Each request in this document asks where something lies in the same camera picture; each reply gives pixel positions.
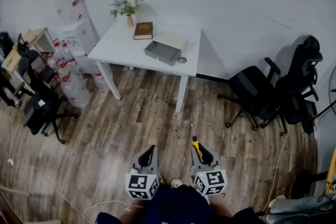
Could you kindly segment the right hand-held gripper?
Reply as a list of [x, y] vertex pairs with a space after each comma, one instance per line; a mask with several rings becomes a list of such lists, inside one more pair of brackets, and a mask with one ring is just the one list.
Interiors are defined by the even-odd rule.
[[192, 146], [193, 183], [195, 189], [202, 196], [221, 194], [227, 186], [226, 170], [218, 164], [218, 156], [215, 152], [209, 151], [201, 143]]

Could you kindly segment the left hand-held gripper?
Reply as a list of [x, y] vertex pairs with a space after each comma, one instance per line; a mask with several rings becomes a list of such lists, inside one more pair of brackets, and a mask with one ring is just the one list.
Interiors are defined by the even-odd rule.
[[157, 147], [151, 145], [134, 156], [133, 166], [125, 175], [125, 190], [130, 198], [153, 199], [160, 184], [157, 152]]

